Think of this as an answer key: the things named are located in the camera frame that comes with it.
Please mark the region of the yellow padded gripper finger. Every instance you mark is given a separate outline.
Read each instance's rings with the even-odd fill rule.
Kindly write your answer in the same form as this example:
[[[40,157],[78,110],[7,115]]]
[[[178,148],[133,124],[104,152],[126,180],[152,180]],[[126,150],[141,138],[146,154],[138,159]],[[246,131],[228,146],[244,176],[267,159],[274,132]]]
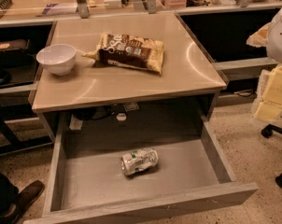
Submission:
[[[282,64],[272,71],[262,70],[257,98],[252,105],[252,116],[261,121],[272,121],[282,112]]]
[[[270,23],[263,25],[257,32],[247,39],[247,44],[255,48],[265,47],[267,45],[269,26]]]

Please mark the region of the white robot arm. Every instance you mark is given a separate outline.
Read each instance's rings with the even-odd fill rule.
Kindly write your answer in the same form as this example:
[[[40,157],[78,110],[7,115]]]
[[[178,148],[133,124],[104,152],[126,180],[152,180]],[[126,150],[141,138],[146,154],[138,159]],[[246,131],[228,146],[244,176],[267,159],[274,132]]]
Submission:
[[[266,47],[267,56],[276,62],[261,90],[254,117],[262,121],[276,119],[282,112],[282,8],[270,22],[247,39],[251,47]]]

